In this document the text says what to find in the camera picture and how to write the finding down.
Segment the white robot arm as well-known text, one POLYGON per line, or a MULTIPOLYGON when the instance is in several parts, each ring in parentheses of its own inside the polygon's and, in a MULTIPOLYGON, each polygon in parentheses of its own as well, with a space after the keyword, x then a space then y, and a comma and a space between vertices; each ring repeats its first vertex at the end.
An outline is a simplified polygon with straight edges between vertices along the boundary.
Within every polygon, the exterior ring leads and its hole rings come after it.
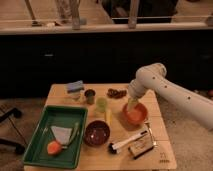
POLYGON ((190 114, 207 130, 213 131, 213 101, 168 81, 162 63, 143 66, 128 85, 129 96, 140 99, 148 89, 155 91, 179 110, 190 114))

